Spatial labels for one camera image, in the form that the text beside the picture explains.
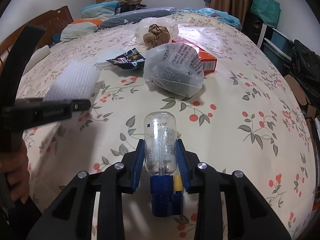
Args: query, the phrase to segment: human hand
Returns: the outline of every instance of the human hand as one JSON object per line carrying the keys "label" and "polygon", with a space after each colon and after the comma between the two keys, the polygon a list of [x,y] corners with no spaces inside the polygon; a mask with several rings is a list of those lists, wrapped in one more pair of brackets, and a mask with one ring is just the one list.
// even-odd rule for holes
{"label": "human hand", "polygon": [[27,147],[23,140],[18,152],[0,153],[0,173],[7,173],[7,181],[13,186],[11,198],[13,201],[20,199],[24,204],[29,197],[28,163]]}

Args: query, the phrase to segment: white plastic bag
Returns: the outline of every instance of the white plastic bag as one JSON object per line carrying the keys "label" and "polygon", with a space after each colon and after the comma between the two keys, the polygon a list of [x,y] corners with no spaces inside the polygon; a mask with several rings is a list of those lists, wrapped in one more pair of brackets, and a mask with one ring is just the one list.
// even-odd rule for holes
{"label": "white plastic bag", "polygon": [[167,43],[147,51],[143,77],[172,93],[191,97],[202,88],[204,72],[194,48]]}
{"label": "white plastic bag", "polygon": [[134,34],[139,44],[144,44],[143,35],[149,32],[149,27],[152,24],[157,24],[159,26],[167,27],[170,33],[170,39],[174,39],[179,34],[178,24],[172,19],[169,19],[166,17],[145,18],[137,24],[136,32]]}

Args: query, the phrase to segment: black snack wrapper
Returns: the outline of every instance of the black snack wrapper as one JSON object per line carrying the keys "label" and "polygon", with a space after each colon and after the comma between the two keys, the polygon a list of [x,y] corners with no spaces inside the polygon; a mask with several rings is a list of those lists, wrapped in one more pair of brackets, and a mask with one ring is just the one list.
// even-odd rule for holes
{"label": "black snack wrapper", "polygon": [[137,51],[137,49],[133,48],[116,58],[109,59],[108,62],[122,69],[135,70],[143,69],[145,60],[146,59]]}

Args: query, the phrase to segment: bed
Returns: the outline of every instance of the bed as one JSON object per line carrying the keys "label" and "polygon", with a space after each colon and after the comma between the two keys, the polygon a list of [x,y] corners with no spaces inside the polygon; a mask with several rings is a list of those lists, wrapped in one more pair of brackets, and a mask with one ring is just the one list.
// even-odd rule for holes
{"label": "bed", "polygon": [[[61,32],[68,24],[72,22],[73,19],[68,6],[63,6],[57,10],[47,11],[32,19],[28,23],[38,25],[46,29],[44,36],[38,43],[39,49],[45,45],[51,45],[53,43],[53,35]],[[24,26],[25,24],[11,33],[4,41],[0,43],[0,74],[8,54]]]}
{"label": "bed", "polygon": [[[43,211],[79,171],[101,172],[120,161],[143,138],[144,117],[163,109],[176,117],[187,150],[220,172],[243,171],[296,239],[310,219],[316,173],[310,134],[288,84],[234,28],[196,13],[168,18],[179,24],[181,37],[218,58],[215,73],[206,75],[202,89],[184,101],[145,82],[142,72],[102,70],[92,107],[76,128],[62,122],[25,131],[32,199]],[[17,97],[43,97],[71,59],[94,64],[108,48],[137,47],[143,54],[134,30],[133,24],[123,25],[58,43],[22,77]],[[194,238],[196,195],[184,194],[184,215],[165,219],[152,216],[150,200],[143,172],[137,193],[123,197],[126,239]],[[96,225],[97,209],[93,239]],[[227,239],[226,216],[223,229]]]}

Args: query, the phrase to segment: plastic bottle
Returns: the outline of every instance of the plastic bottle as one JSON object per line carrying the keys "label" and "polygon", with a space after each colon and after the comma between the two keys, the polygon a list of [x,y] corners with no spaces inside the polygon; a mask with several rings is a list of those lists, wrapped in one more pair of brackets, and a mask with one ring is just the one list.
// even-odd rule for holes
{"label": "plastic bottle", "polygon": [[144,119],[145,166],[152,175],[170,175],[177,169],[174,144],[176,119],[169,112],[152,112]]}

